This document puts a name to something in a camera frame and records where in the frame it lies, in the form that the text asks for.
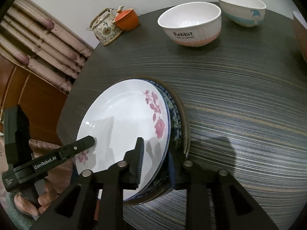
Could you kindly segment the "white plate pink flowers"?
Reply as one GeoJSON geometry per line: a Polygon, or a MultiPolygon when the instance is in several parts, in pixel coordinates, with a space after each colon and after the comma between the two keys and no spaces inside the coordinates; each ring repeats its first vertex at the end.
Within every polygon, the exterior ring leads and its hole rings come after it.
{"type": "Polygon", "coordinates": [[[86,112],[77,139],[92,136],[95,146],[77,154],[78,173],[85,169],[99,172],[122,161],[134,149],[138,138],[144,140],[140,184],[125,190],[124,201],[145,191],[160,170],[171,135],[168,105],[156,86],[145,80],[131,79],[107,88],[86,112]]]}

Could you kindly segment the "white Rabbit bowl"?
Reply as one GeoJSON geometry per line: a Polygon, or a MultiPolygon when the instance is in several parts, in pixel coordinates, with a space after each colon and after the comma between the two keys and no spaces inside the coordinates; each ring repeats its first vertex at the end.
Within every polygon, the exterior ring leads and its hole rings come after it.
{"type": "Polygon", "coordinates": [[[168,9],[157,20],[158,25],[175,43],[201,47],[214,41],[221,32],[219,6],[207,2],[184,3],[168,9]]]}

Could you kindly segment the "white bowl blue print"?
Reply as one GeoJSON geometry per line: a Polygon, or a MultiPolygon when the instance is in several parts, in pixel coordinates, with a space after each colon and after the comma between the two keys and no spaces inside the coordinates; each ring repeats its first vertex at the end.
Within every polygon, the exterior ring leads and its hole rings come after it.
{"type": "Polygon", "coordinates": [[[261,0],[218,0],[222,12],[236,24],[254,27],[265,18],[266,5],[261,0]]]}

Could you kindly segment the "pink bowl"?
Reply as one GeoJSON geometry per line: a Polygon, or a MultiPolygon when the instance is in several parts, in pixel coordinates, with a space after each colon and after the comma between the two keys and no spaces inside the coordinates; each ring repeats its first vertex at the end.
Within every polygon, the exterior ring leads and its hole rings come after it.
{"type": "Polygon", "coordinates": [[[307,28],[306,28],[306,21],[303,15],[299,11],[293,11],[293,25],[295,36],[299,42],[300,49],[304,61],[306,62],[306,55],[307,55],[307,28]]]}

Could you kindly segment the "beige patterned curtain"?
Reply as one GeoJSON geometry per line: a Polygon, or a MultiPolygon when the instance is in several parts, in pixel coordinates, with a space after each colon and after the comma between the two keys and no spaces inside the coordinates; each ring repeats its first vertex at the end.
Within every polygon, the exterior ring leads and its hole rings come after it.
{"type": "Polygon", "coordinates": [[[15,0],[1,19],[1,56],[69,93],[92,50],[30,0],[15,0]]]}

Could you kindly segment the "floral ceramic teapot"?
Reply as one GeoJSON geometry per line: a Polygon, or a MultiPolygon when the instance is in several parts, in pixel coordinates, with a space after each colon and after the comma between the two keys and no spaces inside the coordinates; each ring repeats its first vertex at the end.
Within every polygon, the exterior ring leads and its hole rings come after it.
{"type": "Polygon", "coordinates": [[[95,37],[104,45],[107,46],[116,40],[123,30],[115,25],[113,20],[116,14],[113,8],[105,8],[91,22],[88,31],[92,31],[95,37]]]}

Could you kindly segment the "orange lidded teacup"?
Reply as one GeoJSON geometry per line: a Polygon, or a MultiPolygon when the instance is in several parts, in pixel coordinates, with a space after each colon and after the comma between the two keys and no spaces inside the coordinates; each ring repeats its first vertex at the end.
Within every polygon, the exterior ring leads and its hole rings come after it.
{"type": "Polygon", "coordinates": [[[138,15],[133,8],[124,10],[124,6],[120,6],[116,11],[116,17],[113,23],[121,30],[131,31],[139,25],[138,15]]]}

